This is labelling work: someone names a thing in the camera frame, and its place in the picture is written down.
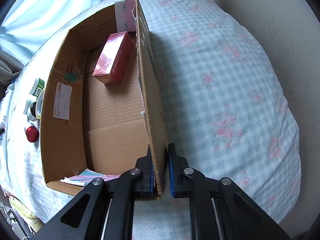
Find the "cardboard box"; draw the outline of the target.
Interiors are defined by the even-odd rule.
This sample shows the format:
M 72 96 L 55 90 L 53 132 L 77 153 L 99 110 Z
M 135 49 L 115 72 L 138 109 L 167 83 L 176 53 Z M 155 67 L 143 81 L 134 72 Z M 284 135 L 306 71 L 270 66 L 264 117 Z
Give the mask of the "cardboard box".
M 151 154 L 155 198 L 165 188 L 168 133 L 150 33 L 139 0 L 124 0 L 133 48 L 118 85 L 93 76 L 107 39 L 118 30 L 116 3 L 89 13 L 58 42 L 42 103 L 40 148 L 46 185 L 76 195 L 64 178 L 85 169 L 118 175 Z

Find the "silver red tin can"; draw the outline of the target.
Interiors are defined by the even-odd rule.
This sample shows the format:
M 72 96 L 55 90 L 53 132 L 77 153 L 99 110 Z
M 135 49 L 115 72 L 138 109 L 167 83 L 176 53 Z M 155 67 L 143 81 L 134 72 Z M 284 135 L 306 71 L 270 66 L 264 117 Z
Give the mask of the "silver red tin can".
M 28 126 L 25 128 L 25 135 L 29 142 L 36 142 L 39 139 L 40 133 L 35 126 Z

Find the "green white cream jar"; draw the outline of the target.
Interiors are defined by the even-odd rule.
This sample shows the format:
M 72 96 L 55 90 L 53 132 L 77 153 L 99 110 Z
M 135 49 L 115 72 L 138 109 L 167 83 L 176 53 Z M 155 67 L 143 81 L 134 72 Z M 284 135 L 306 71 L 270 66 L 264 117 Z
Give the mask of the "green white cream jar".
M 44 89 L 44 87 L 45 87 L 45 81 L 37 77 L 31 87 L 29 94 L 31 94 L 32 96 L 38 97 L 42 92 L 42 90 Z

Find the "red rectangular box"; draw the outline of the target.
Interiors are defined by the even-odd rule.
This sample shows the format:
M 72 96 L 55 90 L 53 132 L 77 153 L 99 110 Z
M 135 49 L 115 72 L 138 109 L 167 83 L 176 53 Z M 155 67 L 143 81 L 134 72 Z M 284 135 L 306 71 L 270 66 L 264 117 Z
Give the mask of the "red rectangular box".
M 111 34 L 99 56 L 93 77 L 103 84 L 121 83 L 132 48 L 133 42 L 128 32 Z

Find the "white Metal DX jar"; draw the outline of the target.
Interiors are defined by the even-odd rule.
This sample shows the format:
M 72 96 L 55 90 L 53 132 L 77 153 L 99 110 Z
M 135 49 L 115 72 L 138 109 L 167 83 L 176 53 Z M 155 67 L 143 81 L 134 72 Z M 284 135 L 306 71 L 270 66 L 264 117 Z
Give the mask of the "white Metal DX jar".
M 28 117 L 28 119 L 31 121 L 37 121 L 36 102 L 32 100 L 27 100 L 23 114 L 25 114 Z

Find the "yellow tape roll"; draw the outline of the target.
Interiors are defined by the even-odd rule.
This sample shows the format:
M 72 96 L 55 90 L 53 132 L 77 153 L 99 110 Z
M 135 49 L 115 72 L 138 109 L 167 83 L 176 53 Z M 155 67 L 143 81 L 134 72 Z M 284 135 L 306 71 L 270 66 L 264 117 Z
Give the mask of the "yellow tape roll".
M 41 118 L 41 113 L 42 113 L 42 106 L 43 106 L 43 99 L 44 99 L 44 93 L 45 93 L 45 88 L 40 92 L 39 97 L 37 98 L 36 102 L 36 107 L 35 107 L 35 115 L 37 119 Z

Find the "checkered floral bed sheet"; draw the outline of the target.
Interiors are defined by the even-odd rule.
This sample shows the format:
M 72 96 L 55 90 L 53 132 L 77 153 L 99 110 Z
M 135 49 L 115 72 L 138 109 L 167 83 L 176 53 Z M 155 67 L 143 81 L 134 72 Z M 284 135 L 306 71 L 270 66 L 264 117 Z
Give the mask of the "checkered floral bed sheet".
M 59 34 L 115 1 L 81 12 Z M 151 32 L 171 142 L 204 175 L 234 180 L 281 222 L 300 193 L 299 128 L 268 56 L 250 32 L 211 0 L 139 0 Z M 33 56 L 40 56 L 40 49 Z M 32 60 L 1 101 L 1 187 L 48 222 L 73 197 L 46 186 L 40 145 L 24 134 L 28 79 L 47 76 Z M 138 202 L 132 239 L 190 239 L 188 201 L 165 193 Z

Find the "light blue curtain cloth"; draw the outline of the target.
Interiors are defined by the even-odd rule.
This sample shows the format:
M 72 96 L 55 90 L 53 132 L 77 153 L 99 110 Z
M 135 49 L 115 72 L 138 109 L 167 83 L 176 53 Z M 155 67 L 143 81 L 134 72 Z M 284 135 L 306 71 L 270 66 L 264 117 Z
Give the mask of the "light blue curtain cloth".
M 61 27 L 103 0 L 16 0 L 1 22 L 1 48 L 22 64 Z

